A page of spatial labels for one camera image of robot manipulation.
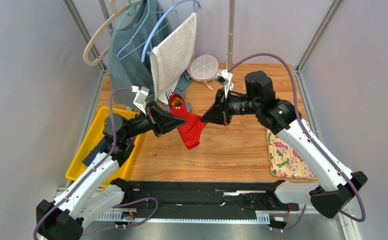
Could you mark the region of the red paper napkin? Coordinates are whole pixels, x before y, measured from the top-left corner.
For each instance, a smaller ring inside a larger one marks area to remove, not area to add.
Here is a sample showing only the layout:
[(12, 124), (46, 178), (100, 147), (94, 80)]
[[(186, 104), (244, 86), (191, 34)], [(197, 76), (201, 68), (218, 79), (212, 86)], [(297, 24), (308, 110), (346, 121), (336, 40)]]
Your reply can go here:
[[(184, 100), (184, 105), (181, 107), (181, 109), (171, 107), (171, 100), (173, 96), (178, 96)], [(188, 111), (185, 99), (179, 94), (172, 94), (168, 100), (168, 106), (170, 113), (173, 116), (183, 118), (187, 121), (186, 124), (177, 128), (184, 145), (188, 150), (196, 148), (200, 144), (201, 134), (207, 123), (201, 121), (201, 116)]]

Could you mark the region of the gold spoon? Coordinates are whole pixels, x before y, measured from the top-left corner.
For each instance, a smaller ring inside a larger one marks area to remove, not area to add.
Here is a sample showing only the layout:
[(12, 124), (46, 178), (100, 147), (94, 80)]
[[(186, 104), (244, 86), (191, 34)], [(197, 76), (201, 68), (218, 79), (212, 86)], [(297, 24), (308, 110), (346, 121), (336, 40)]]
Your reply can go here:
[(170, 105), (174, 109), (181, 109), (184, 104), (184, 100), (179, 96), (173, 96), (172, 100), (170, 101)]

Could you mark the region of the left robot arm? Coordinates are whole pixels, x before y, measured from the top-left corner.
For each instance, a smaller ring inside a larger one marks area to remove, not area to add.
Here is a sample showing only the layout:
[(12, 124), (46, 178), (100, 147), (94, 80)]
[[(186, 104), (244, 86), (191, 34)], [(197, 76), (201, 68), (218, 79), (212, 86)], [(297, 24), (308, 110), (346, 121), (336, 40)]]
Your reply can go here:
[(127, 119), (111, 111), (104, 120), (103, 140), (87, 169), (64, 192), (52, 201), (42, 200), (36, 207), (33, 238), (79, 240), (84, 230), (108, 209), (132, 203), (133, 186), (122, 178), (112, 180), (101, 194), (100, 186), (129, 160), (135, 144), (132, 137), (152, 131), (157, 137), (186, 124), (155, 102), (146, 111)]

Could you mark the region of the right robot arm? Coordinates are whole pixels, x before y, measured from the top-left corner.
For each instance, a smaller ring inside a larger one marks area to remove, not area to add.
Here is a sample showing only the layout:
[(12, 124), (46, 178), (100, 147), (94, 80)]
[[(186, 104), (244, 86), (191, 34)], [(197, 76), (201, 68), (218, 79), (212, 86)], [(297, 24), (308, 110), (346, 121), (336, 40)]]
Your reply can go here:
[(313, 206), (321, 215), (334, 218), (355, 197), (368, 178), (352, 171), (315, 137), (294, 105), (276, 97), (272, 79), (263, 71), (248, 73), (245, 93), (230, 89), (232, 74), (219, 70), (215, 80), (223, 85), (201, 121), (229, 125), (236, 115), (255, 115), (258, 122), (283, 140), (315, 175), (316, 183), (276, 181), (266, 194), (275, 208), (283, 204)]

